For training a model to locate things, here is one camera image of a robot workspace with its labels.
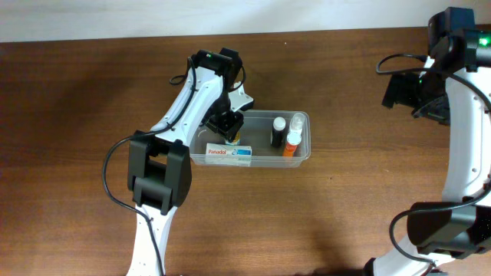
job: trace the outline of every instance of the wooden surface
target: wooden surface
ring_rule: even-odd
[[[385,55],[426,45],[425,28],[0,44],[0,274],[126,273],[136,216],[104,194],[104,155],[164,115],[180,91],[167,80],[188,55],[223,46],[240,52],[255,109],[309,114],[311,158],[297,169],[193,165],[169,275],[362,267],[391,249],[398,212],[440,199],[450,129],[383,108],[389,77],[374,73]],[[127,146],[108,181],[130,201],[126,177]],[[444,269],[485,275],[491,264]]]

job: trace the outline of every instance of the plastic tray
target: plastic tray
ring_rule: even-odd
[[[286,133],[290,120],[295,113],[303,113],[306,117],[302,129],[302,141],[295,151],[293,157],[283,157]],[[298,167],[302,161],[310,157],[310,120],[307,113],[301,111],[273,111],[273,110],[248,110],[244,114],[244,125],[240,129],[240,146],[251,146],[252,157],[250,163],[234,164],[231,160],[228,164],[225,160],[223,164],[211,162],[212,156],[206,156],[206,144],[225,144],[224,139],[207,129],[200,127],[196,131],[193,141],[189,147],[191,158],[197,165],[210,166],[252,166],[269,168],[292,168]],[[286,120],[286,128],[283,135],[283,144],[279,149],[271,146],[271,131],[273,120],[276,117],[283,117]]]

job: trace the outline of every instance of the white bottle cap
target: white bottle cap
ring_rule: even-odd
[[[305,119],[305,115],[302,113],[296,113],[293,115],[293,118],[290,121],[289,132],[302,133],[302,127],[304,126]]]
[[[286,121],[283,119],[283,117],[276,117],[275,120],[273,121],[273,127],[277,131],[282,131],[286,127]]]
[[[286,136],[286,142],[292,146],[297,146],[302,141],[302,135],[296,132],[290,132]]]

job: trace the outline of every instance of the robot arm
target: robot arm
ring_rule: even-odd
[[[473,12],[448,8],[430,26],[430,56],[425,67],[455,74],[491,98],[490,33],[475,31]],[[454,79],[435,74],[394,75],[383,105],[405,104],[414,117],[450,124],[450,161],[443,202],[418,202],[411,209],[430,209],[476,199],[489,190],[491,122],[483,100]],[[409,215],[408,235],[399,246],[410,255],[436,265],[491,249],[491,195],[475,204],[445,212]],[[372,259],[366,275],[431,274],[429,264],[404,257],[394,249]]]
[[[151,130],[162,130],[171,124],[173,127],[130,142],[128,189],[133,192],[136,209],[152,219],[153,236],[163,266],[172,218],[186,199],[191,185],[189,145],[196,129],[205,124],[232,141],[243,125],[239,111],[248,110],[254,104],[242,84],[234,85],[239,70],[243,69],[238,52],[226,48],[219,54],[201,50],[191,59],[190,66],[194,68],[188,68],[183,89]],[[189,105],[183,110],[189,97],[192,97]],[[150,158],[159,154],[167,155],[167,164]],[[133,259],[127,275],[159,275],[149,229],[140,216],[137,216]]]

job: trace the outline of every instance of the black cable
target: black cable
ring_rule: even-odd
[[[491,110],[491,101],[489,101],[488,97],[479,88],[477,88],[474,84],[470,83],[468,80],[466,80],[466,79],[464,79],[462,77],[459,77],[459,76],[457,76],[455,74],[451,74],[451,73],[448,73],[448,72],[445,72],[445,71],[436,70],[436,69],[433,69],[433,68],[408,68],[408,69],[394,70],[394,71],[381,71],[380,70],[381,65],[385,61],[388,61],[388,60],[390,60],[392,58],[398,58],[398,57],[405,57],[405,58],[411,58],[412,57],[412,58],[419,59],[421,61],[425,61],[426,60],[426,57],[424,57],[424,56],[418,56],[418,55],[414,55],[414,54],[393,54],[393,55],[390,55],[390,56],[384,58],[383,60],[381,60],[377,64],[377,67],[376,67],[377,74],[382,74],[382,75],[389,74],[389,75],[393,75],[393,74],[406,74],[406,73],[414,73],[414,72],[427,72],[427,73],[430,73],[430,74],[439,74],[439,75],[442,75],[444,77],[449,77],[449,78],[451,78],[451,79],[453,79],[455,81],[460,82],[461,84],[465,85],[469,89],[471,89],[477,96],[479,96],[479,98],[481,100],[483,100],[484,105],[486,105],[486,108],[488,110]],[[402,219],[403,217],[408,216],[408,215],[424,214],[424,213],[429,213],[429,212],[445,212],[445,211],[451,211],[451,210],[454,210],[454,209],[466,207],[466,206],[469,206],[469,205],[474,205],[477,202],[479,202],[482,199],[484,199],[485,197],[487,197],[490,193],[491,193],[491,184],[488,184],[488,185],[485,185],[484,192],[481,195],[477,196],[475,199],[471,199],[469,201],[462,202],[462,203],[456,203],[455,205],[451,205],[451,206],[447,206],[447,207],[431,208],[431,209],[412,209],[412,210],[407,210],[407,211],[404,211],[404,212],[400,213],[399,215],[396,215],[396,217],[392,220],[392,222],[390,222],[390,226],[389,226],[389,235],[390,235],[390,241],[392,242],[392,245],[404,257],[409,258],[409,259],[411,259],[413,261],[426,262],[426,263],[429,263],[430,266],[436,267],[437,264],[433,260],[431,260],[429,258],[420,258],[420,257],[413,256],[411,254],[408,254],[407,252],[405,252],[397,244],[397,241],[396,241],[396,239],[394,237],[394,229],[395,229],[396,223],[400,219]]]
[[[244,69],[244,65],[242,65],[241,68],[242,68],[242,81],[240,82],[238,87],[230,88],[229,92],[233,92],[233,91],[239,89],[246,82],[246,69]]]
[[[159,265],[159,273],[162,276],[163,276],[162,259],[160,257],[159,247],[157,245],[157,242],[155,241],[155,236],[153,235],[153,229],[152,229],[152,223],[151,223],[152,222],[152,218],[149,218],[148,215],[146,215],[145,213],[141,212],[140,210],[135,209],[133,206],[130,206],[130,205],[128,205],[128,204],[120,201],[119,199],[116,199],[110,193],[109,188],[107,187],[106,171],[107,171],[107,164],[109,163],[109,159],[110,159],[111,155],[113,154],[113,152],[119,146],[121,146],[122,144],[126,143],[127,141],[136,140],[136,139],[140,139],[140,138],[143,138],[143,137],[154,136],[154,135],[159,134],[159,133],[164,133],[167,130],[171,130],[176,125],[176,123],[179,122],[179,120],[181,119],[181,117],[186,112],[187,107],[191,103],[191,100],[193,99],[193,96],[194,96],[194,94],[196,92],[196,69],[194,67],[193,60],[191,59],[191,57],[188,57],[187,60],[188,60],[188,70],[189,70],[189,67],[191,67],[191,71],[193,72],[193,85],[191,86],[191,93],[189,93],[189,97],[187,99],[187,102],[184,104],[183,109],[180,111],[179,115],[177,115],[176,119],[172,123],[167,123],[167,126],[164,127],[161,130],[154,130],[154,131],[149,131],[147,133],[135,134],[135,135],[131,135],[131,136],[128,136],[128,137],[125,137],[125,138],[121,139],[119,142],[115,143],[109,149],[109,151],[107,152],[106,158],[104,159],[104,163],[102,165],[102,185],[104,187],[104,191],[106,191],[107,196],[109,196],[109,198],[113,202],[115,202],[116,204],[118,204],[119,206],[124,207],[124,208],[126,208],[126,209],[128,209],[128,210],[130,210],[132,212],[136,212],[138,215],[141,215],[145,219],[145,221],[147,222],[148,231],[150,232],[150,238],[152,240],[153,248],[155,249],[155,254],[157,255],[157,262],[158,262],[158,265]]]
[[[187,79],[187,73],[189,72],[189,66],[190,66],[189,60],[190,60],[190,58],[188,58],[188,61],[187,61],[186,73],[184,75],[177,75],[177,76],[171,77],[169,80],[170,85],[179,85]]]

